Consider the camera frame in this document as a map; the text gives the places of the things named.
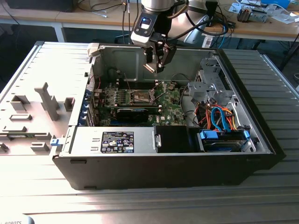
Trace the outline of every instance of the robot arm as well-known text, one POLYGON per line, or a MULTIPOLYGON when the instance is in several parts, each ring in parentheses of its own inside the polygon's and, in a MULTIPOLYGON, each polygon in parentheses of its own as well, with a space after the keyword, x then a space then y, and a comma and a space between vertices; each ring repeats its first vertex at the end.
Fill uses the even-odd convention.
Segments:
POLYGON ((135 45, 144 48, 146 69, 159 73, 171 62, 176 52, 174 44, 166 43, 166 37, 171 28, 173 9, 177 5, 174 0, 142 0, 142 5, 144 9, 131 39, 135 45))
POLYGON ((208 17, 204 16, 205 19, 203 22, 199 21, 197 25, 193 26, 183 34, 169 39, 167 35, 171 29, 171 20, 179 16, 188 8, 189 0, 141 0, 144 9, 134 27, 131 39, 135 45, 144 49, 144 54, 146 56, 146 64, 144 67, 150 72, 162 72, 164 66, 172 61, 176 52, 176 40, 178 38, 188 34, 196 28, 203 32, 203 30, 200 29, 200 26, 206 24, 209 25, 214 21, 212 18, 217 8, 217 1, 196 0, 195 2, 199 1, 205 2, 207 7, 205 13, 208 17), (184 6, 177 13, 173 14, 174 9, 179 5, 184 6))

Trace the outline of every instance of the gray floor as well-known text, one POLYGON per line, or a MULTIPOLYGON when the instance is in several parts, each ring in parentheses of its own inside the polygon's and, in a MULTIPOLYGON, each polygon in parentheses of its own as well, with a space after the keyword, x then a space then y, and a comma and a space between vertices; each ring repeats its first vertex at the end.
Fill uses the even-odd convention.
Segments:
MULTIPOLYGON (((4 34, 0 37, 0 90, 6 85, 36 41, 57 41, 54 29, 50 27, 14 25, 12 29, 14 31, 13 35, 4 34)), ((114 37, 121 35, 121 31, 76 28, 66 28, 65 32, 68 42, 86 43, 114 43, 114 37)), ((194 47, 200 47, 202 41, 203 37, 194 47)), ((239 45, 239 49, 251 49, 255 42, 256 40, 244 39, 239 45)), ((230 41, 226 39, 222 48, 235 49, 238 43, 238 38, 232 38, 230 41)), ((259 45, 258 51, 266 54, 279 66, 285 56, 284 52, 286 52, 287 43, 285 42, 284 44, 285 46, 282 46, 277 41, 266 41, 259 45)), ((298 55, 293 57, 283 70, 284 75, 295 87, 298 85, 293 78, 293 74, 296 72, 299 72, 298 55)))

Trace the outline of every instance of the metal table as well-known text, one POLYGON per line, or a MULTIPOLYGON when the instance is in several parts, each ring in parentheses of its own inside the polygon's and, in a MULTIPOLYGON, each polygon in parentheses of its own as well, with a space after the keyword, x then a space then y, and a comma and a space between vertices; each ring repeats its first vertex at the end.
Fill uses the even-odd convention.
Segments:
MULTIPOLYGON (((32 63, 47 60, 47 52, 62 49, 70 58, 85 58, 86 48, 74 43, 36 45, 7 86, 32 63)), ((55 65, 55 60, 43 64, 45 70, 55 65)), ((285 153, 271 170, 254 173, 239 186, 85 191, 72 189, 47 154, 0 156, 1 212, 28 214, 36 224, 297 223, 298 145, 285 153)))

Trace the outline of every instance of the side panel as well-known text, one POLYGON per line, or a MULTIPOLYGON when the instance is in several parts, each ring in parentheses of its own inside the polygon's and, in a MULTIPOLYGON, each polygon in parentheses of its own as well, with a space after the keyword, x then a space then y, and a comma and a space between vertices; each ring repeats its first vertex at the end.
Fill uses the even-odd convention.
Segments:
POLYGON ((53 157, 74 189, 236 185, 278 162, 274 155, 53 157))

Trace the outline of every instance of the blue box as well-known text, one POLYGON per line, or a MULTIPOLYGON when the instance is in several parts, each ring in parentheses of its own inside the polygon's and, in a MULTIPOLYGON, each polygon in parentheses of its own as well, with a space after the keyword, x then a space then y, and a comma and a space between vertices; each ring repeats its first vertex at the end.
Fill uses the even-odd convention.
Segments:
POLYGON ((262 4, 277 4, 282 6, 283 8, 288 8, 291 0, 261 0, 262 4))

